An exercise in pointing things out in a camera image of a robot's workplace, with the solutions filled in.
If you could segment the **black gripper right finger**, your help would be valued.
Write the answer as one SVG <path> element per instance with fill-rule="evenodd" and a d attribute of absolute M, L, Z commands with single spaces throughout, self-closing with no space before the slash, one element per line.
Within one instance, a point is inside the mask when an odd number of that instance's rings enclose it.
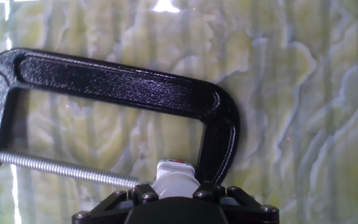
<path fill-rule="evenodd" d="M 224 223 L 279 224 L 279 209 L 262 205 L 241 188 L 228 188 L 211 182 L 203 182 L 193 193 L 193 199 L 213 206 L 207 209 L 218 215 Z"/>

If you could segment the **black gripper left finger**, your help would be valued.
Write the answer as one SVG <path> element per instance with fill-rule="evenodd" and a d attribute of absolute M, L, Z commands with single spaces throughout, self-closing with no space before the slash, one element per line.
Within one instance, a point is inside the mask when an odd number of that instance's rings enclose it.
<path fill-rule="evenodd" d="M 123 224 L 138 205 L 158 200 L 150 184 L 137 185 L 125 191 L 113 192 L 91 211 L 80 211 L 71 217 L 72 224 Z"/>

